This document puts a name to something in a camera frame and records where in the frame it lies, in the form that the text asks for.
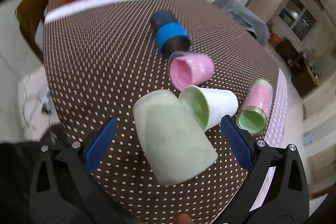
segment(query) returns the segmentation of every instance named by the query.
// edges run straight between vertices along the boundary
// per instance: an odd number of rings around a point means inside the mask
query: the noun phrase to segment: blue gripper pad
[[[235,154],[239,165],[251,172],[254,166],[252,151],[228,117],[224,116],[222,118],[220,130],[230,146],[231,151]]]
[[[110,119],[85,153],[84,169],[87,173],[98,168],[116,133],[117,121]]]

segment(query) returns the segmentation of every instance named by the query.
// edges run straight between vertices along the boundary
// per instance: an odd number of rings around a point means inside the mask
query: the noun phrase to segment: metal screw
[[[289,145],[289,149],[292,150],[292,151],[295,151],[296,150],[296,146],[293,145],[293,144],[290,144]]]
[[[73,148],[78,148],[81,146],[81,143],[79,141],[73,142],[71,145]]]
[[[257,145],[260,147],[264,147],[266,145],[266,143],[263,140],[259,140],[257,141]]]
[[[45,152],[45,151],[47,151],[49,149],[49,147],[47,146],[47,145],[43,145],[42,147],[41,147],[41,151],[42,152]]]

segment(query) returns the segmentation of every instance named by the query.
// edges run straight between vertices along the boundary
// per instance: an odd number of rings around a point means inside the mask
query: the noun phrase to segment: wooden chair
[[[44,23],[44,10],[47,5],[48,0],[22,0],[15,10],[23,38],[42,63],[43,52],[36,44],[35,36],[40,21]]]

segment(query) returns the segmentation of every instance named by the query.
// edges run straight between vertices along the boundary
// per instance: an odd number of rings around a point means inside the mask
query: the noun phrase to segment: white cup
[[[160,185],[189,180],[218,155],[193,115],[169,90],[156,90],[133,107],[142,150]]]
[[[182,90],[179,100],[193,114],[203,132],[220,124],[223,116],[232,117],[238,110],[237,96],[230,90],[190,85]]]

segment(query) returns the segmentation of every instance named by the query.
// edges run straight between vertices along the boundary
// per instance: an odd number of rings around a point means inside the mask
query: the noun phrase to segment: gray cloth
[[[267,25],[248,8],[236,0],[215,0],[213,5],[224,10],[246,31],[250,32],[263,47],[269,40],[269,31]]]

